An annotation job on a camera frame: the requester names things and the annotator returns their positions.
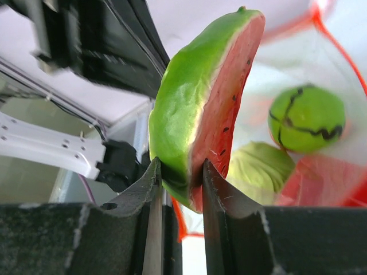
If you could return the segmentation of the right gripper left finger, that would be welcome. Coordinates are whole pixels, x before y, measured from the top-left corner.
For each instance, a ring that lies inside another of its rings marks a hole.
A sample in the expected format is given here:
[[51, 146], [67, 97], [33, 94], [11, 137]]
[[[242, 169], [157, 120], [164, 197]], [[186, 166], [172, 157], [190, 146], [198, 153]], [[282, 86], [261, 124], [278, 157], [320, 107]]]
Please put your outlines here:
[[162, 274], [161, 164], [102, 206], [1, 206], [2, 274]]

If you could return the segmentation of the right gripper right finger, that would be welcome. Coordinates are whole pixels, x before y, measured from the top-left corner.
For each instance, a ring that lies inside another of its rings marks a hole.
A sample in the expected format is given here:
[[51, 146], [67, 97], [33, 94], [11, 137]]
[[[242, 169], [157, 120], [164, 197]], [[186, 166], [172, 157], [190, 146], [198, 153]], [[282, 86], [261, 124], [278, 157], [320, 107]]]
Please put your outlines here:
[[366, 210], [262, 206], [210, 161], [202, 200], [208, 274], [365, 274]]

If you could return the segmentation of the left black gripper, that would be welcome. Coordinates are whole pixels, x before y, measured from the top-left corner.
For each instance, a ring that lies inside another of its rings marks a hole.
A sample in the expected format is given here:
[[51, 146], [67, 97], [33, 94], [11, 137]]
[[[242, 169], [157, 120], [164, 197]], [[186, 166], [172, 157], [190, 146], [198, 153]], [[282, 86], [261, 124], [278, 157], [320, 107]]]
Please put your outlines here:
[[96, 84], [155, 98], [169, 56], [143, 0], [2, 1], [30, 19], [47, 74], [69, 68]]

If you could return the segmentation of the toy green cabbage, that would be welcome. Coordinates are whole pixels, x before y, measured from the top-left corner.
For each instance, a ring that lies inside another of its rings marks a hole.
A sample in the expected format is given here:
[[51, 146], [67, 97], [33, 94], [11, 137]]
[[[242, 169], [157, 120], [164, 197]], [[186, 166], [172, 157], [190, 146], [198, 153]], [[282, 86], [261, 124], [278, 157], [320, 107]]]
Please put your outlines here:
[[261, 205], [272, 205], [295, 168], [285, 152], [250, 142], [231, 153], [227, 182]]

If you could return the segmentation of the toy watermelon slice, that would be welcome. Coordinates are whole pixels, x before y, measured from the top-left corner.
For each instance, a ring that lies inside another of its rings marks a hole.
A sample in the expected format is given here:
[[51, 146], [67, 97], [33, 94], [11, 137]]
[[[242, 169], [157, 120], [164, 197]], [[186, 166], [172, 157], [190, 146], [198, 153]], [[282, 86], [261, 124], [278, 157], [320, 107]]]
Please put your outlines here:
[[263, 36], [262, 12], [240, 7], [215, 19], [169, 62], [149, 117], [150, 158], [164, 188], [201, 213], [203, 165], [229, 170], [234, 124]]

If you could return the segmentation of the clear zip top bag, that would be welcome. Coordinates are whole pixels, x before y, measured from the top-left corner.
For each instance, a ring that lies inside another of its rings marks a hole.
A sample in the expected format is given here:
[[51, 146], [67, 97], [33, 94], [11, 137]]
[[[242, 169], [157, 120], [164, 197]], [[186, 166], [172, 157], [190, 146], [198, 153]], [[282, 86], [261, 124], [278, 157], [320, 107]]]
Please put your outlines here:
[[149, 118], [179, 237], [203, 167], [261, 205], [337, 205], [366, 181], [366, 84], [313, 7], [315, 30], [268, 45], [264, 12], [216, 13], [169, 61]]

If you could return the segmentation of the toy whole watermelon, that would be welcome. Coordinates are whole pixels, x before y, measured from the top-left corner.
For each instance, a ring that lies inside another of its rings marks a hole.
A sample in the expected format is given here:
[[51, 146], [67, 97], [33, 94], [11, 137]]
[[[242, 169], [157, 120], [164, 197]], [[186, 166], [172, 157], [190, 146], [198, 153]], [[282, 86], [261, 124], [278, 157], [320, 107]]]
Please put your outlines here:
[[268, 111], [268, 127], [274, 141], [297, 153], [311, 153], [336, 142], [345, 124], [343, 101], [315, 86], [283, 91]]

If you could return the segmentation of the toy red orange tomato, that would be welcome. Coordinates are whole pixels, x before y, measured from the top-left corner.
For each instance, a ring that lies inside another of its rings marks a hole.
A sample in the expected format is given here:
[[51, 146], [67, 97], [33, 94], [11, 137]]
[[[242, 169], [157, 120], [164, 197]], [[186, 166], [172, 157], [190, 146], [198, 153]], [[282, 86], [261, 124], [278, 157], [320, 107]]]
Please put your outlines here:
[[366, 207], [366, 166], [326, 155], [306, 155], [297, 162], [275, 204]]

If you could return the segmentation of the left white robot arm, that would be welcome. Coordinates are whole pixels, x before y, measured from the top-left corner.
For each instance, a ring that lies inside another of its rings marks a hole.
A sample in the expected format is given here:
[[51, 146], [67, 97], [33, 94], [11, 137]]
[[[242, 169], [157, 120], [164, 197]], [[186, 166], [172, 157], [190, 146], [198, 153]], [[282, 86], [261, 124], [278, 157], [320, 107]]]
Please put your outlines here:
[[122, 191], [140, 174], [147, 116], [169, 57], [145, 1], [2, 1], [1, 77], [103, 132], [135, 117], [135, 144], [86, 139], [1, 115], [1, 154]]

